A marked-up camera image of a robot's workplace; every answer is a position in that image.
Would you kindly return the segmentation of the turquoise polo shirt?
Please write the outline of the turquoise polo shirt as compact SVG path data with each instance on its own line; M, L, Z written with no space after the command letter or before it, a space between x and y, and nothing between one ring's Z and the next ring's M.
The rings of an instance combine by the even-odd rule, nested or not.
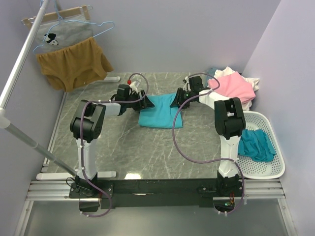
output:
M169 128L173 126L178 107L170 107L176 94L149 95L154 107L140 111L138 124L148 128Z

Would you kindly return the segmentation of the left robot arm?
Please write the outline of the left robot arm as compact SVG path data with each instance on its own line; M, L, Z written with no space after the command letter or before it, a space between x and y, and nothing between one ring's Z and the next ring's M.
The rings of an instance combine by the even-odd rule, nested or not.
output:
M121 116L128 108L139 112L153 107L144 90L138 91L129 85L119 85L108 102L81 100L70 123L78 147L79 169L75 183L86 188L90 187L89 182L97 183L96 141L106 116Z

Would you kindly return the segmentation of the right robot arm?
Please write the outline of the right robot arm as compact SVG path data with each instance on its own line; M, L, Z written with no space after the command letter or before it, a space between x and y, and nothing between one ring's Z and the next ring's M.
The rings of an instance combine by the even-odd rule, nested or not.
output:
M220 162L217 175L218 190L239 189L243 185L241 168L238 161L238 145L243 130L246 128L246 121L242 109L241 101L238 97L228 98L218 93L220 88L218 79L211 77L217 84L214 88L205 88L202 84L201 75L206 73L196 73L185 77L186 85L178 88L175 99L170 107L179 108L175 114L172 125L173 143L178 153L186 160L196 164L210 164ZM175 137L175 123L182 108L188 108L190 102L199 102L214 111L215 129L220 137L220 158L209 161L198 161L187 157L180 150Z

